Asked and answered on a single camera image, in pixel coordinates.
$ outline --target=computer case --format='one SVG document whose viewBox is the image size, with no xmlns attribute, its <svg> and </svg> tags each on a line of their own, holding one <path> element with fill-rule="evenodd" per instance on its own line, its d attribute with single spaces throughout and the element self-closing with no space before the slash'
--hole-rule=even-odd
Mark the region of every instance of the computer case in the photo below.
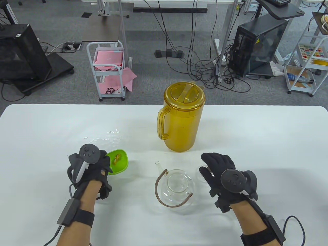
<svg viewBox="0 0 328 246">
<path fill-rule="evenodd" d="M 228 67 L 244 77 L 254 69 L 269 63 L 286 29 L 288 20 L 276 20 L 266 14 L 237 28 L 230 49 Z"/>
<path fill-rule="evenodd" d="M 0 79 L 47 79 L 51 65 L 31 26 L 3 25 L 0 29 Z"/>
</svg>

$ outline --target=teapot handle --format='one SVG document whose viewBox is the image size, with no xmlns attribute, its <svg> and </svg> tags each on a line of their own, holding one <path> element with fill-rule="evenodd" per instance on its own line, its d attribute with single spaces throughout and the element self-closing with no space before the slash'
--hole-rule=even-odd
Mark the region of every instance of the teapot handle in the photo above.
<svg viewBox="0 0 328 246">
<path fill-rule="evenodd" d="M 159 183 L 160 179 L 161 179 L 164 175 L 167 175 L 168 173 L 169 173 L 169 172 L 167 171 L 167 169 L 165 169 L 165 170 L 159 175 L 159 177 L 157 178 L 157 180 L 156 180 L 156 182 L 155 182 L 155 196 L 156 196 L 157 200 L 158 200 L 161 204 L 163 204 L 164 206 L 166 206 L 166 207 L 168 207 L 168 208 L 177 208 L 177 207 L 181 207 L 183 204 L 185 204 L 185 203 L 191 198 L 191 196 L 193 195 L 192 192 L 187 196 L 187 198 L 186 198 L 182 203 L 180 203 L 180 204 L 178 204 L 178 205 L 174 205 L 174 206 L 170 206 L 170 205 L 165 204 L 164 202 L 162 202 L 162 200 L 161 200 L 161 199 L 159 198 L 159 196 L 158 196 L 158 192 L 157 192 L 158 183 Z"/>
</svg>

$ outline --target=pitcher lid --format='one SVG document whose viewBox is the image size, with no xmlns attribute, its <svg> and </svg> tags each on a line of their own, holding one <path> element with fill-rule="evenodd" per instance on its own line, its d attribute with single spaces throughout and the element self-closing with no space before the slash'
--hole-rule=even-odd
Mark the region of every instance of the pitcher lid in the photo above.
<svg viewBox="0 0 328 246">
<path fill-rule="evenodd" d="M 205 103 L 204 91 L 191 82 L 177 82 L 166 88 L 164 100 L 173 108 L 194 110 Z"/>
</svg>

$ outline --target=hand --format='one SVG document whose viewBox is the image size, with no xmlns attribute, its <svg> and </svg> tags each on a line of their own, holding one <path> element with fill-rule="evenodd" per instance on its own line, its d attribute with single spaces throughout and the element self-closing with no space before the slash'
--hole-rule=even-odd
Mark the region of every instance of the hand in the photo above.
<svg viewBox="0 0 328 246">
<path fill-rule="evenodd" d="M 232 193 L 222 186 L 222 173 L 227 169 L 236 169 L 234 162 L 228 155 L 203 153 L 200 158 L 207 164 L 208 168 L 200 167 L 199 172 L 211 187 L 210 195 L 212 197 L 218 195 L 218 201 L 215 203 L 217 207 L 220 207 L 223 212 L 224 210 L 227 212 L 231 204 L 247 200 L 245 195 Z"/>
<path fill-rule="evenodd" d="M 99 190 L 100 197 L 97 199 L 107 198 L 109 192 L 112 190 L 112 187 L 109 185 L 107 180 L 108 172 L 113 172 L 109 167 L 110 163 L 111 160 L 109 156 L 107 156 L 106 151 L 101 150 L 98 162 L 89 165 L 88 169 L 84 171 L 81 180 L 76 184 L 73 183 L 74 187 L 77 189 L 73 197 L 81 198 L 89 182 L 91 180 L 97 180 L 102 183 L 102 186 Z"/>
</svg>

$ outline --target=pitcher handle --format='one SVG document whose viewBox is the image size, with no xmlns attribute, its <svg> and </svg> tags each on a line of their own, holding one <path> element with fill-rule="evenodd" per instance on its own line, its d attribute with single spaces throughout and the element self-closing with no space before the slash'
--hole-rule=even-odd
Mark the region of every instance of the pitcher handle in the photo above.
<svg viewBox="0 0 328 246">
<path fill-rule="evenodd" d="M 157 115 L 157 135 L 162 140 L 170 139 L 169 135 L 164 133 L 164 118 L 169 111 L 169 107 L 163 107 Z"/>
</svg>

